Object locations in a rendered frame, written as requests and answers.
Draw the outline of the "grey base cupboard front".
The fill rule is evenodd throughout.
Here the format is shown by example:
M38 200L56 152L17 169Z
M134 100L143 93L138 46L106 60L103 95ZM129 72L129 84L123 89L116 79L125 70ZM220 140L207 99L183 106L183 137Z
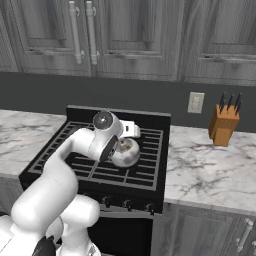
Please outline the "grey base cupboard front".
M5 212L11 212L13 204L22 193L23 188L17 176L0 176L0 204Z

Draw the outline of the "white wall outlet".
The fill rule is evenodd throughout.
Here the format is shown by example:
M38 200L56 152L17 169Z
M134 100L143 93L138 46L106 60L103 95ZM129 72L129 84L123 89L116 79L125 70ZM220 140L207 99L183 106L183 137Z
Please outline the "white wall outlet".
M199 92L191 92L189 95L189 102L188 102L188 113L196 113L201 114L204 102L204 93Z

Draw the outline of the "grey base cupboard door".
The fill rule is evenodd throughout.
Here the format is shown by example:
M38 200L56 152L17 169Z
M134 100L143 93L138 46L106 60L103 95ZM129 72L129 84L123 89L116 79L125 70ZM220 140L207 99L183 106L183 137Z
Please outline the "grey base cupboard door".
M244 220L254 217L213 209L163 204L163 226L157 256L245 256L236 251Z
M248 240L248 246L249 246L248 256L253 256L252 255L252 250L253 250L252 242L256 241L256 220L254 221L254 224L253 224L253 227L252 227L252 230L250 232L250 235L249 235L248 239L249 239Z

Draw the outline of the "black stove with grates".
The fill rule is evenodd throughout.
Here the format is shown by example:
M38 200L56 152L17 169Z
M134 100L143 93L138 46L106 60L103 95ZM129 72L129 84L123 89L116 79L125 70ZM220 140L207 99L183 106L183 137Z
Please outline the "black stove with grates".
M126 209L123 202L132 201L131 211L146 210L155 206L153 215L150 256L157 256L161 234L162 210L168 156L171 116L166 113L141 112L114 109L120 120L136 123L141 130L140 138L132 137L132 127L126 125L125 135L139 147L138 161L130 167L115 166L110 160L96 162L79 153L70 153L65 162L77 175L78 193L97 200L101 209ZM111 197L111 206L102 202Z

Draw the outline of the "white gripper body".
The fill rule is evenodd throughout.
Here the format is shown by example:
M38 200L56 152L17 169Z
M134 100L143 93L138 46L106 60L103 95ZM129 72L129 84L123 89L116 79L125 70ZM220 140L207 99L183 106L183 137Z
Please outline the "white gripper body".
M132 132L132 137L133 138L140 138L141 137L140 127L136 123L133 123L132 130L133 130L133 132Z

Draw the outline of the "grey wall cupboard door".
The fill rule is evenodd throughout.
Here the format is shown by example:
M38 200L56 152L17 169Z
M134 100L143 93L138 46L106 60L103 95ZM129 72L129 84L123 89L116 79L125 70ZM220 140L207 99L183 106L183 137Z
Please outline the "grey wall cupboard door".
M174 81L185 0L93 0L96 74Z
M75 58L70 0L7 0L12 14L12 41L18 72L91 76L85 0L73 0L80 9L77 17L80 47L84 58Z
M187 0L180 78L256 86L256 0Z
M12 41L12 14L7 0L0 0L0 72L18 72Z

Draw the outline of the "black oven door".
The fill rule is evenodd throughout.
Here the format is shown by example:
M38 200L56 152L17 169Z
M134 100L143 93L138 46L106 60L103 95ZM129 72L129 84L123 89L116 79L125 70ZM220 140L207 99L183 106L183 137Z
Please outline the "black oven door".
M106 218L88 228L92 242L110 256L150 256L153 220Z

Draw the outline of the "wooden knife block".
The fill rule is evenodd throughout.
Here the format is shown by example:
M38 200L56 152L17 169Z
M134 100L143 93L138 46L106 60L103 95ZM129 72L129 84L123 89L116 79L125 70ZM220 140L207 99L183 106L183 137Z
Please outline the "wooden knife block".
M227 147L239 121L240 114L236 112L233 105L227 108L217 104L208 127L209 138L213 144Z

